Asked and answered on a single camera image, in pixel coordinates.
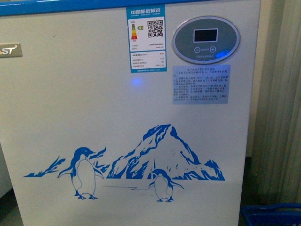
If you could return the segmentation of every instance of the penguin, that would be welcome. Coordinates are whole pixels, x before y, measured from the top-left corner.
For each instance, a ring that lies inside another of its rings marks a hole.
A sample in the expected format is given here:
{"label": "penguin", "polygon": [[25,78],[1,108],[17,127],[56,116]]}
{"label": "penguin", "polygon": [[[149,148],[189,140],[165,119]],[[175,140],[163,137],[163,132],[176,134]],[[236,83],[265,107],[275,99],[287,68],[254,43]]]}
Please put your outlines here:
{"label": "penguin", "polygon": [[88,156],[94,153],[95,152],[92,152],[87,147],[78,148],[74,152],[70,166],[62,170],[57,177],[59,178],[62,175],[70,174],[71,182],[75,189],[75,196],[78,196],[79,199],[86,199],[84,194],[90,195],[89,199],[97,199],[94,196],[95,176],[99,176],[103,179],[103,174],[88,160]]}
{"label": "penguin", "polygon": [[155,188],[156,196],[158,197],[157,202],[173,201],[174,186],[184,189],[182,185],[172,181],[168,174],[162,169],[155,169],[150,173],[156,175],[154,182],[150,183],[149,188]]}

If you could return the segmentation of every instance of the instruction label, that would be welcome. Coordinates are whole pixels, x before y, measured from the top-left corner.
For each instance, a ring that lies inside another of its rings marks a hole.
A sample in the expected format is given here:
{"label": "instruction label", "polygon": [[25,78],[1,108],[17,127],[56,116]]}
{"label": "instruction label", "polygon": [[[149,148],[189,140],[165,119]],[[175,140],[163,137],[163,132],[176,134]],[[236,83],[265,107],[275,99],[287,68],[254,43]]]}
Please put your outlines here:
{"label": "instruction label", "polygon": [[131,73],[166,72],[165,5],[127,8]]}
{"label": "instruction label", "polygon": [[173,104],[227,104],[230,65],[174,66]]}

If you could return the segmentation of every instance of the blue lid trim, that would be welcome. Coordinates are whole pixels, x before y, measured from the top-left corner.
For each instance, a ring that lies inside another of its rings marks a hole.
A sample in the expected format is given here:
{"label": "blue lid trim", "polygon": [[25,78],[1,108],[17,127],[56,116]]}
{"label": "blue lid trim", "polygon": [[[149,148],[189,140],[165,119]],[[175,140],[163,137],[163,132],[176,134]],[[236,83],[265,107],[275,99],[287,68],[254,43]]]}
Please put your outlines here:
{"label": "blue lid trim", "polygon": [[0,2],[0,16],[122,8],[209,0],[24,0]]}

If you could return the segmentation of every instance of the chest freezer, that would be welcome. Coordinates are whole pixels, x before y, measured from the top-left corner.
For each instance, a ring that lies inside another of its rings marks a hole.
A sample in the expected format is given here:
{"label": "chest freezer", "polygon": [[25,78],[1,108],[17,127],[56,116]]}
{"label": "chest freezer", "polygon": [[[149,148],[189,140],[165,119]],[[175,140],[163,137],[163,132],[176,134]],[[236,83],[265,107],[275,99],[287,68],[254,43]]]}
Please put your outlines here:
{"label": "chest freezer", "polygon": [[25,226],[238,223],[259,0],[0,4]]}

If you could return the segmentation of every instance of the floor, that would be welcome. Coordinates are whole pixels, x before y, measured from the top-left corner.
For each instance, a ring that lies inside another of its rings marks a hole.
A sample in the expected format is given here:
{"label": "floor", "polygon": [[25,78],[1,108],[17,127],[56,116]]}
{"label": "floor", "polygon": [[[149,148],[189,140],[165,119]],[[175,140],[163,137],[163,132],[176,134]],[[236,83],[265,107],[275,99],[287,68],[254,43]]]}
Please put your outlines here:
{"label": "floor", "polygon": [[[246,158],[241,206],[260,205],[256,195],[256,184],[250,171],[251,158]],[[23,226],[20,211],[13,190],[0,198],[0,226]],[[239,217],[238,226],[247,226],[242,216]]]}

